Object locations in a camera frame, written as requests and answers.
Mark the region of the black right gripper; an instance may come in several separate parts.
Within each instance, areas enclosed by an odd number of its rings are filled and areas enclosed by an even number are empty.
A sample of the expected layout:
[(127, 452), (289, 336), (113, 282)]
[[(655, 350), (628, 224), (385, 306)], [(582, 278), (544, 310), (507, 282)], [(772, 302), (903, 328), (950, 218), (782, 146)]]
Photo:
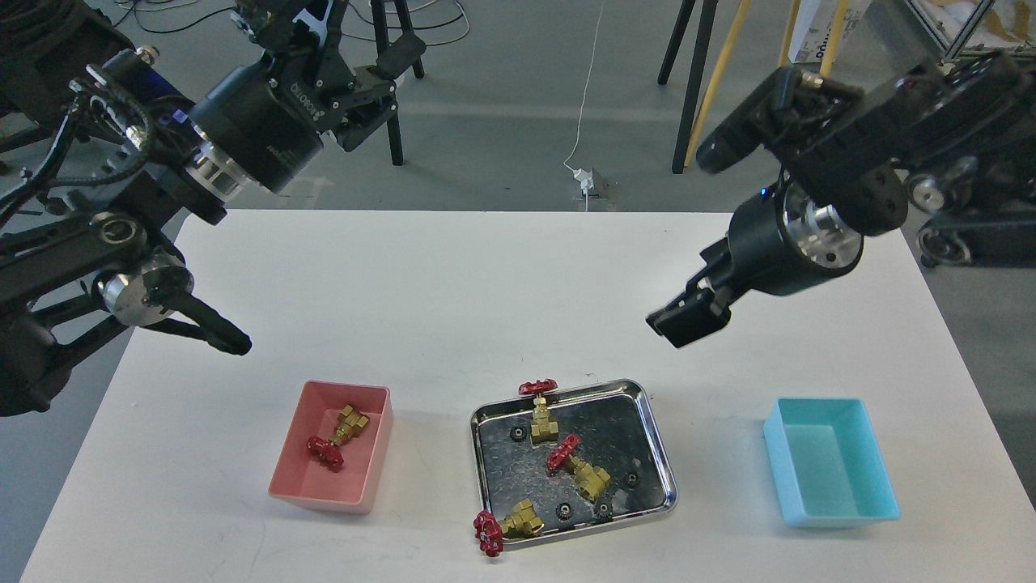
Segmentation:
[(700, 255), (704, 267), (679, 296), (648, 314), (648, 327), (681, 348), (722, 330), (730, 305), (750, 291), (789, 296), (847, 275), (864, 239), (835, 207), (796, 182), (771, 185), (737, 207), (722, 239)]

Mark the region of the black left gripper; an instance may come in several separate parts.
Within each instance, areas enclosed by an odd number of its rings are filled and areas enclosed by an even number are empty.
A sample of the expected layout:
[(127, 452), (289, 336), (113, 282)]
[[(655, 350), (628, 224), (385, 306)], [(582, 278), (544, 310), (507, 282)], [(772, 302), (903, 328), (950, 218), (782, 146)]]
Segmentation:
[(233, 19), (259, 62), (223, 78), (191, 110), (193, 124), (274, 194), (295, 178), (332, 132), (352, 152), (381, 126), (401, 154), (397, 79), (418, 70), (427, 45), (400, 36), (376, 62), (353, 71), (339, 51), (348, 1), (236, 1)]

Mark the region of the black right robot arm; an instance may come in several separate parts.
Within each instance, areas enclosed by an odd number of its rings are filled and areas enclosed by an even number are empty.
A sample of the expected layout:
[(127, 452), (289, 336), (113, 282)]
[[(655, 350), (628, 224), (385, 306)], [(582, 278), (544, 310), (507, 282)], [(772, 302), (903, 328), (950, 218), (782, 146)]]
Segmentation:
[(648, 325), (673, 346), (722, 330), (751, 291), (847, 275), (864, 239), (928, 214), (925, 266), (1034, 265), (1034, 66), (1000, 49), (944, 72), (922, 62), (866, 92), (798, 66), (762, 81), (695, 159), (716, 174), (765, 148), (777, 180), (737, 207), (704, 267)]

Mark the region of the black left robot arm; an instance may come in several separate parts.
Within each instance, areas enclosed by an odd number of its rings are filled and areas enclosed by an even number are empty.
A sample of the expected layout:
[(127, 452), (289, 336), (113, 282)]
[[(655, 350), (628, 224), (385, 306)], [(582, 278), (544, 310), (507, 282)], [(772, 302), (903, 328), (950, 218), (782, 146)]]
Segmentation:
[(426, 43), (407, 2), (388, 40), (374, 1), (377, 59), (340, 53), (347, 1), (237, 1), (230, 14), (258, 62), (193, 103), (155, 71), (159, 51), (134, 45), (83, 1), (4, 1), (2, 111), (51, 139), (36, 170), (2, 196), (8, 223), (31, 200), (56, 220), (2, 236), (2, 414), (45, 412), (75, 366), (133, 327), (244, 355), (249, 336), (193, 295), (184, 254), (163, 226), (179, 211), (217, 224), (247, 185), (277, 194), (330, 134), (353, 151), (388, 127), (402, 163), (397, 79), (424, 77)]

